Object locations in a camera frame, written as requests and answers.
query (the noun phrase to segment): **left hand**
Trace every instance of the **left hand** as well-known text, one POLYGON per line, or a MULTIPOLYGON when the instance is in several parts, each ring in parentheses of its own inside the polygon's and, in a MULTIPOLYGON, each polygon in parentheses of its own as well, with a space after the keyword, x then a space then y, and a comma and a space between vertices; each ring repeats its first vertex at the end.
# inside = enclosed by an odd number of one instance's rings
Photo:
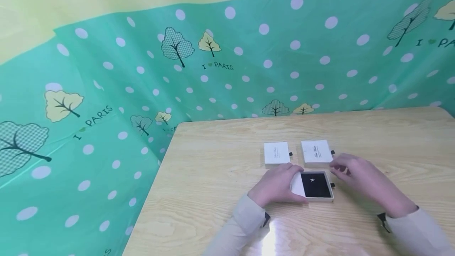
POLYGON ((305 203, 305 197, 291 192, 291 180, 303 168, 292 163, 281 164, 268 170, 261 180, 248 192, 248 197, 258 206, 264 208, 272 202, 305 203))

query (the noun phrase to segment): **white jewelry box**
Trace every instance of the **white jewelry box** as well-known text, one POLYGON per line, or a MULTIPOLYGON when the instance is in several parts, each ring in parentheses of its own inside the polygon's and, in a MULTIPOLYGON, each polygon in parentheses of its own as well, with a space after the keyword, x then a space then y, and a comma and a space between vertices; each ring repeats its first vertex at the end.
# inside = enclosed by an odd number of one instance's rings
POLYGON ((310 202, 333 202, 333 191, 325 171, 297 172, 291 180, 291 192, 310 202))

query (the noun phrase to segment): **sleeve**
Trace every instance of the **sleeve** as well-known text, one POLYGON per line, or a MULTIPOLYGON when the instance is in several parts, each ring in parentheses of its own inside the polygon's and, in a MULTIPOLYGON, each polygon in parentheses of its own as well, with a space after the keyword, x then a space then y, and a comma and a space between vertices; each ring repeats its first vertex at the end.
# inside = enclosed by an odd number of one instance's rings
POLYGON ((265 209, 245 194, 237 203, 232 217, 209 243, 203 256, 238 256, 264 222, 265 209))
POLYGON ((386 217, 399 243, 415 256, 455 256, 446 234, 423 209, 405 217, 386 217))

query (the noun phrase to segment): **wooden table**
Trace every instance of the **wooden table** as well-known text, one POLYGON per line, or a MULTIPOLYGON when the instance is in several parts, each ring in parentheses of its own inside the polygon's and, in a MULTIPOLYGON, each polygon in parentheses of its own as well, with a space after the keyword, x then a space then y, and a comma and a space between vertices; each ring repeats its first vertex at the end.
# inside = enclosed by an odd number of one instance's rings
MULTIPOLYGON (((199 256, 266 172, 263 143, 327 139, 371 160, 455 243, 455 119, 437 107, 186 122, 172 139, 123 256, 199 256)), ((333 203, 275 204, 249 256, 395 255, 376 205, 336 183, 333 203)))

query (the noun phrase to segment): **green polka dot tablecloth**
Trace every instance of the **green polka dot tablecloth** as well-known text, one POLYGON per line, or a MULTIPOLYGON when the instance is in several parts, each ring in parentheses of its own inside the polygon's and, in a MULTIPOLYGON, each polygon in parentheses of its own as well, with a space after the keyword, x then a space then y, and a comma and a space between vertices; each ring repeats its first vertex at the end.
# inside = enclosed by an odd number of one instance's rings
POLYGON ((181 122, 455 113, 454 13, 455 0, 232 0, 54 30, 0 67, 1 254, 122 255, 181 122))

